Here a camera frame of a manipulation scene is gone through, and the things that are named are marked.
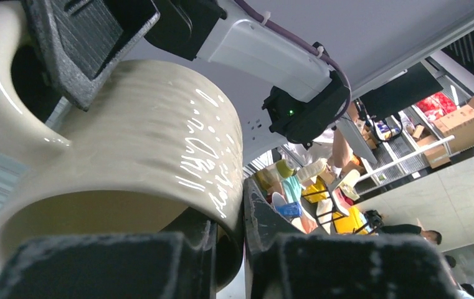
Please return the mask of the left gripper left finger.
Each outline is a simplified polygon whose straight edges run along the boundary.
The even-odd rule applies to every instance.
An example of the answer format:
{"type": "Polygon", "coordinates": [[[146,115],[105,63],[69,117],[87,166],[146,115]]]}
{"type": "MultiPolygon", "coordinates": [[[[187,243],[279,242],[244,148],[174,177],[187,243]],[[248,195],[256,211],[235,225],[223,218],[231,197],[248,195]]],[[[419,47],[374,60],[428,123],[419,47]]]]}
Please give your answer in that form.
{"type": "Polygon", "coordinates": [[[0,298],[213,298],[217,224],[186,209],[155,234],[41,237],[0,274],[0,298]]]}

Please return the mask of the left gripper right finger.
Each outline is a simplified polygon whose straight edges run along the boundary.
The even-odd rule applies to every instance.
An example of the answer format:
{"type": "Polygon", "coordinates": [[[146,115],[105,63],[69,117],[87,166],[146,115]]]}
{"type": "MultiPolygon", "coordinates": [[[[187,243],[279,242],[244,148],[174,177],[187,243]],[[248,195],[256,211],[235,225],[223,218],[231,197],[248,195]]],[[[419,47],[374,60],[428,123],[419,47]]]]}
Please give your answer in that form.
{"type": "Polygon", "coordinates": [[[243,184],[247,298],[457,298],[442,256],[409,236],[304,234],[243,184]]]}

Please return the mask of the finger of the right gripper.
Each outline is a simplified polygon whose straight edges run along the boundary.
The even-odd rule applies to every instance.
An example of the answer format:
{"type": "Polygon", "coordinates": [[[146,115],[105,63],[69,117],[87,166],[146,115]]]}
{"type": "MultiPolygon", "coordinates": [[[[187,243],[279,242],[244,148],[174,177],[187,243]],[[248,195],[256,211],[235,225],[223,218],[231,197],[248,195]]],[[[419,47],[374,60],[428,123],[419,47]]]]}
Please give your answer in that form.
{"type": "Polygon", "coordinates": [[[22,1],[54,89],[87,111],[120,60],[157,23],[153,1],[22,1]]]}

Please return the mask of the cream cup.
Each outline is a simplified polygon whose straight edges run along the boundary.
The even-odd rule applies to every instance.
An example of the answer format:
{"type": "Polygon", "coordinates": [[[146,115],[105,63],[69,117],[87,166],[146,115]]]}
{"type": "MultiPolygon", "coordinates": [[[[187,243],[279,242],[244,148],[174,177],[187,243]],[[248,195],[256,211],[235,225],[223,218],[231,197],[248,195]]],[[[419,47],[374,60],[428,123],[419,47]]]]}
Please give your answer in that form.
{"type": "Polygon", "coordinates": [[[0,2],[0,153],[27,166],[0,210],[0,266],[47,235],[154,233],[187,208],[220,227],[216,284],[242,262],[242,129],[226,95],[172,62],[120,62],[87,112],[58,130],[38,120],[11,76],[28,41],[17,1],[0,2]]]}

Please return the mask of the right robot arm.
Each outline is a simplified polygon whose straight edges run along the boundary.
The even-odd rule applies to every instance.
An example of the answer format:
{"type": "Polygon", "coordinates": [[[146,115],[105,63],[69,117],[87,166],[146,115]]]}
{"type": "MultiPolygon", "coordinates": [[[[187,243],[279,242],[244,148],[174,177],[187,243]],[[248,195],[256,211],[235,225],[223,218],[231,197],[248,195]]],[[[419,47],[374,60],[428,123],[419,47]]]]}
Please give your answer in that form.
{"type": "Polygon", "coordinates": [[[269,130],[310,143],[346,112],[347,77],[310,45],[245,1],[23,1],[53,88],[88,110],[119,61],[141,39],[187,60],[216,62],[272,85],[269,130]]]}

